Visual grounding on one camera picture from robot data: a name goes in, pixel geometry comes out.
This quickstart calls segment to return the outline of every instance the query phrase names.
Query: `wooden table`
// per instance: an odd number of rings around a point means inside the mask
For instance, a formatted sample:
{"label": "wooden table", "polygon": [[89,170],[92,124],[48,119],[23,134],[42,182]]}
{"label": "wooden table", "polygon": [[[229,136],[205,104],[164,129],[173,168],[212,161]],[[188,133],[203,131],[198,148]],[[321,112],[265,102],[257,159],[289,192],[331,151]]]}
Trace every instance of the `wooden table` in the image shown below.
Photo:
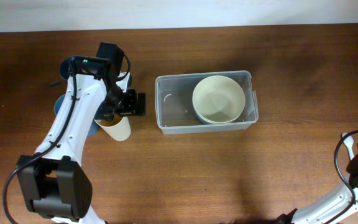
{"label": "wooden table", "polygon": [[[130,118],[128,140],[102,130],[86,140],[92,206],[109,223],[276,218],[339,183],[334,147],[343,131],[358,129],[358,24],[7,33],[0,34],[0,223],[7,223],[8,173],[55,119],[66,88],[50,87],[60,62],[95,55],[100,42],[124,49],[133,87],[147,94],[147,116]],[[231,70],[252,74],[258,122],[246,131],[162,134],[158,76]],[[348,163],[344,149],[340,162]],[[51,223],[26,210],[16,178],[9,206],[19,223]],[[344,223],[358,223],[358,213]]]}

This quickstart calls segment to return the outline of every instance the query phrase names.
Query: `cream oval bowl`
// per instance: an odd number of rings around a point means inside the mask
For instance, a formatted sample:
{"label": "cream oval bowl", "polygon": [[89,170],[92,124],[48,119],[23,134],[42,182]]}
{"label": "cream oval bowl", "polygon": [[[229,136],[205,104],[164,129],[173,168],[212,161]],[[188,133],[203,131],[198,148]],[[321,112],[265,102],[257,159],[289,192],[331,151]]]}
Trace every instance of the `cream oval bowl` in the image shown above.
{"label": "cream oval bowl", "polygon": [[193,107],[204,123],[224,124],[236,120],[246,106],[240,85],[221,75],[201,80],[193,91]]}

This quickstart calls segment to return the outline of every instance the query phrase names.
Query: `black cable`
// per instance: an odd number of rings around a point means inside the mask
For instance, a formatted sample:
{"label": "black cable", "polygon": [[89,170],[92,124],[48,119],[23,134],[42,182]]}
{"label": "black cable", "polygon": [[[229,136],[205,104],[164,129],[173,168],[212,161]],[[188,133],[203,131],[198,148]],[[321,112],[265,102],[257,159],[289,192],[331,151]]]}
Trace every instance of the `black cable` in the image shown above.
{"label": "black cable", "polygon": [[71,67],[72,67],[72,73],[71,76],[73,77],[73,96],[71,98],[72,102],[71,102],[71,106],[70,106],[70,110],[67,114],[67,118],[66,121],[62,127],[62,130],[60,131],[59,135],[57,136],[55,142],[51,142],[50,146],[48,147],[47,150],[45,150],[44,152],[40,153],[40,154],[36,154],[36,156],[34,156],[30,161],[26,162],[25,164],[20,165],[19,167],[17,167],[7,178],[4,188],[2,190],[2,204],[4,205],[4,211],[5,211],[5,215],[7,217],[7,219],[13,223],[13,224],[18,224],[15,219],[13,219],[11,213],[9,213],[9,209],[7,206],[7,189],[9,187],[9,184],[11,183],[11,180],[13,179],[13,177],[20,172],[22,169],[26,168],[27,166],[33,164],[34,162],[38,161],[39,159],[41,159],[41,157],[43,157],[44,155],[48,154],[52,149],[55,148],[55,146],[57,146],[58,142],[61,140],[61,138],[63,137],[63,135],[65,134],[66,128],[68,126],[68,123],[70,122],[70,118],[73,114],[74,111],[74,106],[76,103],[76,99],[77,99],[77,82],[76,82],[76,77],[75,77],[75,69],[74,69],[74,58],[71,59]]}
{"label": "black cable", "polygon": [[338,154],[339,154],[339,149],[341,148],[343,142],[345,141],[345,139],[349,136],[352,136],[353,134],[357,134],[358,130],[356,131],[351,131],[349,133],[347,133],[345,136],[343,136],[341,138],[341,140],[338,142],[338,144],[336,145],[335,148],[335,153],[334,153],[334,164],[335,164],[335,169],[336,172],[339,175],[339,178],[341,178],[342,182],[346,185],[346,187],[350,190],[350,192],[352,193],[352,200],[350,202],[350,204],[341,212],[339,212],[336,216],[332,217],[332,219],[326,221],[324,224],[328,224],[331,223],[332,221],[334,221],[335,219],[339,218],[341,215],[345,214],[354,204],[356,204],[356,194],[354,193],[353,188],[350,186],[349,182],[345,179],[345,177],[342,175],[341,170],[339,169],[339,165],[338,165]]}
{"label": "black cable", "polygon": [[128,63],[127,73],[125,73],[125,75],[123,77],[117,78],[116,82],[119,82],[119,81],[125,79],[125,77],[127,77],[128,73],[131,70],[131,62],[129,61],[128,56],[125,53],[124,53],[124,57],[125,57],[125,59],[127,60],[127,63]]}

